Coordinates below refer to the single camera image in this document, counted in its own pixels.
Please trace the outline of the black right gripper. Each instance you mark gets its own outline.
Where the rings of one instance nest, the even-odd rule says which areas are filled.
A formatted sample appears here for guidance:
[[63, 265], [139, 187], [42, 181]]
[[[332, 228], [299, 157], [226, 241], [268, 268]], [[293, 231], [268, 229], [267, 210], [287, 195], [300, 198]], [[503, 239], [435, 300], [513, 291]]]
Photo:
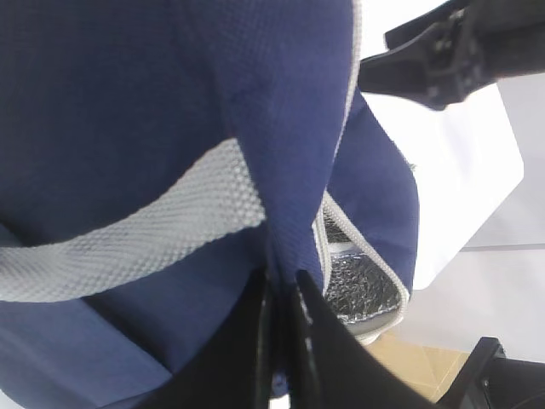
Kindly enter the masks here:
[[[425, 33], [431, 48], [406, 45]], [[384, 38], [390, 51], [360, 62], [359, 90], [443, 111], [499, 79], [544, 72], [544, 2], [448, 1]]]

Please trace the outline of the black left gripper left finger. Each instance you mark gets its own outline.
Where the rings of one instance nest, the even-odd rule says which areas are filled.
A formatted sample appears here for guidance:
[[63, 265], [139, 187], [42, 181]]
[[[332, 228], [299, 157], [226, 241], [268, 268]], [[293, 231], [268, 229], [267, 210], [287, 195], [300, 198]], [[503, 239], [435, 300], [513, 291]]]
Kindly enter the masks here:
[[273, 378], [272, 310], [270, 282], [258, 269], [213, 337], [140, 407], [267, 408]]

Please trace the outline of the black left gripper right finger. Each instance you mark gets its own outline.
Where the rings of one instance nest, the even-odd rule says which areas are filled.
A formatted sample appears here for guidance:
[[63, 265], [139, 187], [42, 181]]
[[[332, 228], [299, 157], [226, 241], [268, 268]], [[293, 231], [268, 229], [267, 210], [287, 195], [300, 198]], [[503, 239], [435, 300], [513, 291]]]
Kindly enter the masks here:
[[435, 408], [378, 362], [331, 311], [306, 271], [289, 292], [292, 408]]

